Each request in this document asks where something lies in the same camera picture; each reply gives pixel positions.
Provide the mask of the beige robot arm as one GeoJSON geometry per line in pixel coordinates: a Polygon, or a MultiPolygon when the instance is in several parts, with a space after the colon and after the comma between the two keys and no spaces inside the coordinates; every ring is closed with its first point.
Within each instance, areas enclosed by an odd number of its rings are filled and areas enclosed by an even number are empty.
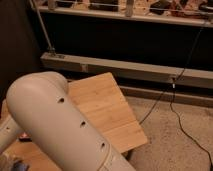
{"type": "Polygon", "coordinates": [[[10,115],[0,125],[0,153],[27,133],[62,171],[135,171],[71,102],[61,74],[18,78],[6,104],[10,115]]]}

